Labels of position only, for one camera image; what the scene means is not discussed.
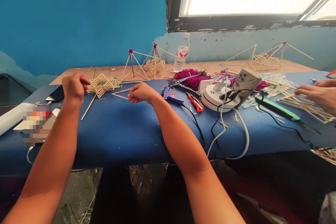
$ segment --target black phone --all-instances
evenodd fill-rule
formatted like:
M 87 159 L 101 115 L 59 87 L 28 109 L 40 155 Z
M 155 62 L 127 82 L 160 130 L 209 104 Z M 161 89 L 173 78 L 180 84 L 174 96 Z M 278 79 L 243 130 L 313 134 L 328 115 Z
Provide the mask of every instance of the black phone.
M 63 86 L 60 85 L 54 92 L 51 93 L 45 100 L 47 102 L 52 101 L 52 102 L 58 102 L 62 100 L 64 97 L 64 91 L 63 91 Z

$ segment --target window frame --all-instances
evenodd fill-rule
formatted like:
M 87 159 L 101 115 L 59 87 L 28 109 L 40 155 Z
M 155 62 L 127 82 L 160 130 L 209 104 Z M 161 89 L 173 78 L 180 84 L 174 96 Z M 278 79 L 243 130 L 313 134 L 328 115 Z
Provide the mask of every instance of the window frame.
M 336 27 L 336 20 L 301 20 L 305 14 L 313 12 L 323 5 L 315 0 L 301 15 L 225 15 L 225 16 L 189 16 L 179 17 L 181 0 L 167 0 L 168 32 L 197 32 L 222 30 L 261 30 L 292 27 Z

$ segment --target window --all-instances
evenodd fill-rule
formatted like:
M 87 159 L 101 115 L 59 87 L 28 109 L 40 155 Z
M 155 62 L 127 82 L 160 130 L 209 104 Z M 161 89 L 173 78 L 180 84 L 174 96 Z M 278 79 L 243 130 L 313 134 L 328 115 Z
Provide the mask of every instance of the window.
M 336 0 L 168 0 L 168 20 L 171 32 L 336 26 Z

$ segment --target white paper roll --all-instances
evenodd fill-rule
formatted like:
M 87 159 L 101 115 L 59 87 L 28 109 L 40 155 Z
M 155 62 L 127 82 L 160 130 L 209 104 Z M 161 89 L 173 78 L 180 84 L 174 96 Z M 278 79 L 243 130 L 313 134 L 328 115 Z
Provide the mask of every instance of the white paper roll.
M 0 116 L 0 135 L 12 128 L 15 124 L 23 120 L 23 112 L 27 111 L 28 107 L 37 107 L 32 103 L 21 103 L 6 114 Z

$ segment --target plastic water bottle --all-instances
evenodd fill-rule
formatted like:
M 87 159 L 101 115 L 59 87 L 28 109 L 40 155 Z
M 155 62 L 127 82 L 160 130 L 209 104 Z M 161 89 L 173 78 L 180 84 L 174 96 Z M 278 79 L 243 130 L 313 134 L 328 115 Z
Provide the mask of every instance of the plastic water bottle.
M 183 70 L 184 63 L 186 61 L 189 48 L 190 48 L 189 37 L 190 37 L 190 33 L 185 33 L 183 42 L 177 48 L 176 56 L 178 58 L 175 58 L 174 67 L 173 67 L 174 72 L 181 72 Z

